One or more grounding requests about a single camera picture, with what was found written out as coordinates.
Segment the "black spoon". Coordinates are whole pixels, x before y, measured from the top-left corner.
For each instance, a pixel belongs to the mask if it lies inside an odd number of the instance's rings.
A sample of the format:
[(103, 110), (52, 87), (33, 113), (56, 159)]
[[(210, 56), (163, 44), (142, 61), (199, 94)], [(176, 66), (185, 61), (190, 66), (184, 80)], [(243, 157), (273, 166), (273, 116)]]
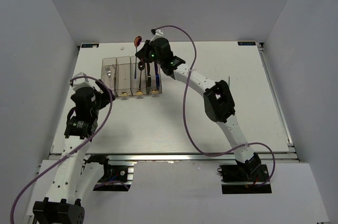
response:
[(144, 70), (144, 63), (142, 61), (139, 61), (138, 69), (139, 69), (140, 74), (139, 74), (139, 86), (138, 86), (137, 94), (141, 95), (143, 93), (142, 92), (142, 73), (143, 73), (143, 70)]

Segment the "iridescent rainbow spoon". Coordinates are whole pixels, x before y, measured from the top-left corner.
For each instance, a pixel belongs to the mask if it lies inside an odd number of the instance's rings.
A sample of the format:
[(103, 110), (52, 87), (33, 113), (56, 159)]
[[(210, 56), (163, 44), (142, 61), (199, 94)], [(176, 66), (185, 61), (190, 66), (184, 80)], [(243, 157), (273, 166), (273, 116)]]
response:
[[(135, 46), (135, 50), (137, 52), (137, 49), (139, 47), (139, 45), (142, 42), (142, 37), (141, 36), (136, 36), (134, 39), (134, 46)], [(134, 70), (134, 79), (137, 79), (137, 57), (135, 58), (135, 70)]]

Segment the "fork with pink handle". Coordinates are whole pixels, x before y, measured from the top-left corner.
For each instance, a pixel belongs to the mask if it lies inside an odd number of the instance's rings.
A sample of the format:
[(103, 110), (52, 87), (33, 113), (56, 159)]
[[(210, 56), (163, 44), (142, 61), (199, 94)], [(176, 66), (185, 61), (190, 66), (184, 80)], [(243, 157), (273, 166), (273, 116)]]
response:
[(111, 90), (114, 90), (114, 81), (113, 81), (113, 78), (112, 78), (110, 66), (106, 66), (105, 70), (106, 70), (106, 74), (107, 74), (107, 77), (108, 77), (110, 88), (111, 88)]

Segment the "black knife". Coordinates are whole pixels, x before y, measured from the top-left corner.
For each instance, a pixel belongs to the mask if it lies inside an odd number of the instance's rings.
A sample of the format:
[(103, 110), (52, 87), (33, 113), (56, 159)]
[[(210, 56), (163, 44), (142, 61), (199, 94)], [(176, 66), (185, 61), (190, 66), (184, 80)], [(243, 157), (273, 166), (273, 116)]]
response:
[(146, 92), (147, 94), (149, 94), (151, 91), (151, 84), (152, 84), (152, 76), (150, 74), (151, 67), (149, 63), (146, 63), (146, 69), (147, 69)]

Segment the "iridescent blue knife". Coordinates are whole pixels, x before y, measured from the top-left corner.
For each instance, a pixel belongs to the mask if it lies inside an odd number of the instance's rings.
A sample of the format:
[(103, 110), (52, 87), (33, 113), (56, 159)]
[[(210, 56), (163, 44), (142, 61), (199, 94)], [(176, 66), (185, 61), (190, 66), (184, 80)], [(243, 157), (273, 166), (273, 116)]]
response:
[(156, 82), (156, 90), (159, 91), (159, 74), (158, 74), (158, 65), (154, 62), (154, 70), (155, 70), (155, 82)]

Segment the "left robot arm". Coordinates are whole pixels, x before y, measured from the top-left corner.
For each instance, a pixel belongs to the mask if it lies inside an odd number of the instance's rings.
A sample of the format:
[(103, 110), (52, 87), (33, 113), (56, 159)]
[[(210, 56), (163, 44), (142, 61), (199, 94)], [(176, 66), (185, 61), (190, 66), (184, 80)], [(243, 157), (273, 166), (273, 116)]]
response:
[(70, 81), (74, 93), (66, 120), (64, 148), (61, 158), (53, 165), (56, 173), (42, 201), (35, 201), (33, 214), (37, 223), (83, 223), (84, 203), (96, 182), (111, 177), (111, 167), (105, 163), (90, 163), (84, 167), (85, 156), (92, 139), (102, 129), (98, 125), (101, 109), (112, 107), (115, 96), (99, 79), (99, 90), (86, 76)]

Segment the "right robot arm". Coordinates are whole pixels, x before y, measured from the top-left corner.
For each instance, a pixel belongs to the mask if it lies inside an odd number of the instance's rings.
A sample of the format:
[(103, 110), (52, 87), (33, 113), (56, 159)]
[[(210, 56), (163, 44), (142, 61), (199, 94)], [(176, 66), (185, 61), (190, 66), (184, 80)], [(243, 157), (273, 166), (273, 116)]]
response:
[(205, 153), (194, 143), (186, 121), (186, 98), (188, 88), (196, 91), (203, 98), (206, 116), (215, 122), (223, 131), (234, 153), (239, 176), (251, 181), (257, 176), (257, 168), (261, 165), (258, 154), (246, 140), (236, 118), (235, 103), (226, 81), (213, 81), (194, 71), (186, 62), (175, 56), (166, 38), (145, 41), (135, 56), (141, 62), (154, 62), (160, 66), (165, 75), (185, 84), (183, 94), (183, 124), (191, 144), (201, 154), (209, 157), (220, 154)]

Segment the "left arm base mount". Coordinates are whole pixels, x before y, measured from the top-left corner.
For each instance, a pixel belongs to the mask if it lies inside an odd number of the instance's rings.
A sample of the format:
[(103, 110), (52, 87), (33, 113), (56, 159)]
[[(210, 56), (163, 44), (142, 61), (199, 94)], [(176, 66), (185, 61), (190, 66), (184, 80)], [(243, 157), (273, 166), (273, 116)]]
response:
[(129, 191), (132, 182), (128, 177), (131, 165), (118, 164), (118, 161), (113, 161), (108, 155), (91, 155), (84, 163), (98, 163), (101, 170), (103, 170), (103, 175), (95, 185), (94, 191)]

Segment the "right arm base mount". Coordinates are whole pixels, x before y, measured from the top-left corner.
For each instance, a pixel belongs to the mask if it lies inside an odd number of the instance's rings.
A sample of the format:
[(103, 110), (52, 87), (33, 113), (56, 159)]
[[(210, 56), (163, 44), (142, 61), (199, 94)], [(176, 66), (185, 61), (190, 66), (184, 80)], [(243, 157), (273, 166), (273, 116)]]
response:
[(220, 165), (217, 169), (221, 176), (222, 194), (271, 194), (272, 189), (266, 164), (262, 164), (252, 175), (237, 165)]

